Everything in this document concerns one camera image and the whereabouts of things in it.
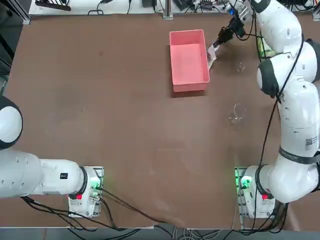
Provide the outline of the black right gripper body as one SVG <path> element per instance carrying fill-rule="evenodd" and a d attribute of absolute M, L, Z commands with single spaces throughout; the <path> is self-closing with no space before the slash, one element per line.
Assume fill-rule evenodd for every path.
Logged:
<path fill-rule="evenodd" d="M 238 37 L 243 37 L 246 34 L 246 31 L 244 29 L 244 23 L 242 20 L 237 17 L 233 16 L 231 20 L 229 21 L 229 28 L 232 30 L 233 33 L 235 33 Z"/>

